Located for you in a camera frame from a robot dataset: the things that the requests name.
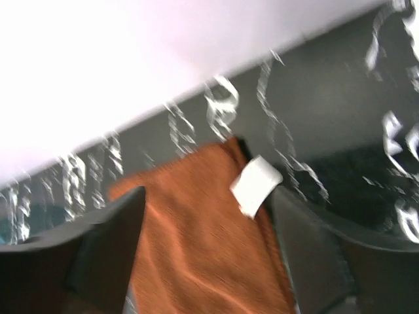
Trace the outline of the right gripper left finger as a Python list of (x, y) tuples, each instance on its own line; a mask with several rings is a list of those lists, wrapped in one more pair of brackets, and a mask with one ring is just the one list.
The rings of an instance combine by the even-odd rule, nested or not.
[(1, 312), (123, 313), (144, 212), (140, 186), (77, 220), (1, 246)]

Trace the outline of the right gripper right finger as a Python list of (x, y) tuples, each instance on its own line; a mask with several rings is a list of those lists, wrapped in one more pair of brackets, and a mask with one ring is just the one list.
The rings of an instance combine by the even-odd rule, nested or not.
[(274, 226), (298, 313), (417, 313), (418, 245), (272, 194)]

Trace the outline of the brown towel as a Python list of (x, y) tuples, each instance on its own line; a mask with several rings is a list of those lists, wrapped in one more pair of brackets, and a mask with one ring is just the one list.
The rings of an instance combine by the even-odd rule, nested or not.
[(293, 313), (270, 217), (245, 217), (230, 185), (246, 164), (230, 138), (117, 181), (116, 200), (145, 188), (131, 284), (141, 313)]

